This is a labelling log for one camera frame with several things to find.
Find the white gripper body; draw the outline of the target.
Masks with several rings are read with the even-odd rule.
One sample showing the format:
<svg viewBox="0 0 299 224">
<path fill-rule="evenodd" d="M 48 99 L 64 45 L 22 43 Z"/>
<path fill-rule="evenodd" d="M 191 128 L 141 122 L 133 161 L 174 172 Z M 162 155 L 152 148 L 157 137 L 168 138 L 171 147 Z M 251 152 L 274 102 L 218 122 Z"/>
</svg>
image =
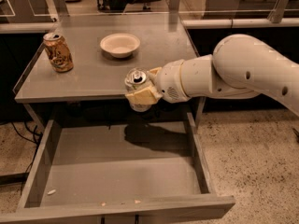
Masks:
<svg viewBox="0 0 299 224">
<path fill-rule="evenodd" d="M 166 64 L 157 73 L 155 85 L 163 99 L 168 103 L 187 102 L 190 97 L 185 93 L 181 81 L 181 66 L 184 60 L 177 60 Z"/>
</svg>

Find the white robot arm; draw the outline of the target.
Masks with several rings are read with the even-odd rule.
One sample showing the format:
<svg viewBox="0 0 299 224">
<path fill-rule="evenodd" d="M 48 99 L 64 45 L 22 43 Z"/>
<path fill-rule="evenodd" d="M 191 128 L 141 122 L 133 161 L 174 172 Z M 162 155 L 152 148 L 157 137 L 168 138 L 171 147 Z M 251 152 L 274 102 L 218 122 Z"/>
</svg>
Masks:
<svg viewBox="0 0 299 224">
<path fill-rule="evenodd" d="M 229 35 L 211 55 L 177 60 L 150 70 L 134 68 L 125 80 L 133 110 L 144 112 L 164 99 L 248 99 L 264 94 L 299 115 L 299 64 L 250 35 Z"/>
</svg>

